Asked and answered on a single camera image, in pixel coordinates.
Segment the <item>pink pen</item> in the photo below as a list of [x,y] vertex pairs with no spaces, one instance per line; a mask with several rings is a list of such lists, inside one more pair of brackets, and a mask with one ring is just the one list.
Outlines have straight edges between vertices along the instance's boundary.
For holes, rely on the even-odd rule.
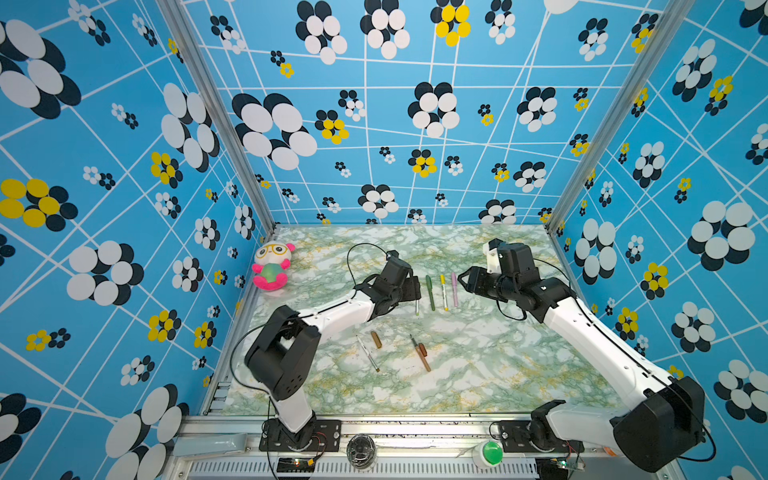
[[459,284],[458,276],[455,272],[451,273],[452,298],[454,308],[459,308]]

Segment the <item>white pen yellow end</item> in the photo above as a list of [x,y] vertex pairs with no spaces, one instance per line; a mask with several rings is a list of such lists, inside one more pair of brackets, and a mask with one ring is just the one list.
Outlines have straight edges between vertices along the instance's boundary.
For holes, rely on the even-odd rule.
[[445,275],[444,274],[440,274],[439,275],[439,280],[440,280],[440,287],[441,287],[441,294],[442,294],[443,309],[445,311],[448,311],[449,310],[449,303],[448,303],[447,282],[446,282]]

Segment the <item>dark green pen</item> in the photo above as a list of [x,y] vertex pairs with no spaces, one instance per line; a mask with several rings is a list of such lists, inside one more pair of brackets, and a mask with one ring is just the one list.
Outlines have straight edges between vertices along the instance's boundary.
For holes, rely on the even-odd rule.
[[429,275],[425,276],[425,282],[427,287],[427,295],[431,311],[436,311],[436,303],[434,298],[433,282]]

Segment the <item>brown pen cap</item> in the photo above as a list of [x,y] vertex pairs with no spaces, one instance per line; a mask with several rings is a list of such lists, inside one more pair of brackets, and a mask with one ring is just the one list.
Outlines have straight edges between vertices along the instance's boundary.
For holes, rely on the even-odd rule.
[[382,349],[382,341],[376,331],[371,331],[371,336],[377,349]]

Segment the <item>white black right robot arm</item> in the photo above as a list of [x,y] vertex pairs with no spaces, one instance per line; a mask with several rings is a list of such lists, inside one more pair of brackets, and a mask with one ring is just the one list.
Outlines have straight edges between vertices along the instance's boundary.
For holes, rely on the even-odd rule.
[[557,277],[544,278],[523,243],[499,239],[486,246],[487,264],[457,277],[469,293],[513,302],[566,340],[619,396],[622,407],[600,409],[552,400],[531,413],[529,438],[541,451],[562,442],[599,445],[655,473],[689,450],[713,440],[704,425],[705,393],[693,379],[677,379],[608,329],[574,290]]

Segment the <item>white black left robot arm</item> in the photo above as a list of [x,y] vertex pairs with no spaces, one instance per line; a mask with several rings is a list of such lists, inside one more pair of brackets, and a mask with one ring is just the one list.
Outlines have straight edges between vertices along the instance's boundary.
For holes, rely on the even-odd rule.
[[322,429],[303,385],[322,343],[420,298],[419,279],[392,250],[383,270],[356,284],[349,295],[314,310],[277,308],[244,356],[244,365],[276,410],[266,423],[267,441],[299,450],[320,437]]

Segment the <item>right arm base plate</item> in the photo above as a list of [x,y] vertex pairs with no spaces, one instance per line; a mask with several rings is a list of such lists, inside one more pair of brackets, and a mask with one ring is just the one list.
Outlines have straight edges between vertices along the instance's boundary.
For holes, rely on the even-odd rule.
[[505,453],[567,455],[584,451],[581,441],[559,439],[548,427],[531,420],[497,421],[489,427],[489,433]]

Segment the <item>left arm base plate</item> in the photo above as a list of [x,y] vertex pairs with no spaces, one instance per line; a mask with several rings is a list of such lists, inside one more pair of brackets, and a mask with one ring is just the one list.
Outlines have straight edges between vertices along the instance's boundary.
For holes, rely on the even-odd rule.
[[277,418],[263,424],[259,443],[261,452],[338,452],[342,422],[336,419],[314,419],[298,432],[289,431]]

